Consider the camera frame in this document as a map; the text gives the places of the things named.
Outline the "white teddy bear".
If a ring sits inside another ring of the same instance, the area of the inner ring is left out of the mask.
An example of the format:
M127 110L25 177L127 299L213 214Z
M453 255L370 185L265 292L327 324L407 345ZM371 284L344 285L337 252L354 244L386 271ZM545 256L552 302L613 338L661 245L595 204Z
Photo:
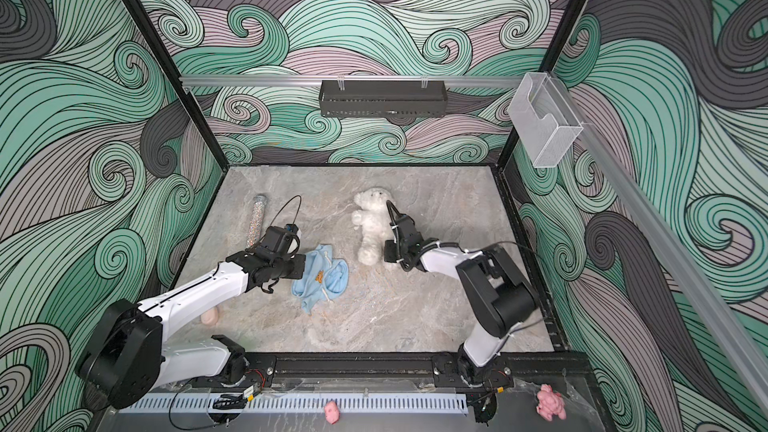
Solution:
M387 207L392 199L391 193L380 187L358 192L353 198L358 209L352 214L352 224L362 231L357 258L366 266L383 263L385 244L394 240Z

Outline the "light blue teddy hoodie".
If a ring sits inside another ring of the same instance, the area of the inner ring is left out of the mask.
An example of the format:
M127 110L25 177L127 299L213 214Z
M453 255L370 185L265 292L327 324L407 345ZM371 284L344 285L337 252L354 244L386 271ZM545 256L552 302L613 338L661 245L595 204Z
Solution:
M301 310L310 315L318 302L333 301L342 295L349 283L349 267L342 258L333 256L331 245L321 244L305 256L303 275L293 282L291 293Z

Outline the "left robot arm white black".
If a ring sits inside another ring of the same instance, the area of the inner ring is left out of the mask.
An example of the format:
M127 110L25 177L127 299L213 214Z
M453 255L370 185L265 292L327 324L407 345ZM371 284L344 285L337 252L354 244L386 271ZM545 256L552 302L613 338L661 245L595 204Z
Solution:
M248 361L245 349L232 339L215 335L180 347L167 342L223 302L254 289L270 294L281 280L301 279L306 257L299 247L297 225L270 226L254 246L186 285L139 302L114 302L95 326L76 363L76 375L115 409L172 382L213 377L227 386L239 385Z

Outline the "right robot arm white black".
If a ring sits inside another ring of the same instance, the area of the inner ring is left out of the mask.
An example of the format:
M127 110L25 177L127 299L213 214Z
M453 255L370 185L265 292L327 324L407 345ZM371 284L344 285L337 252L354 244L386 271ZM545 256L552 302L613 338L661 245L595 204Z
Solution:
M427 240L414 220L397 209L390 211L390 228L393 238L384 248L387 263L405 271L445 275L461 284L475 325L458 350L456 366L464 382L480 384L514 329L538 309L536 292L499 243L469 250L453 242Z

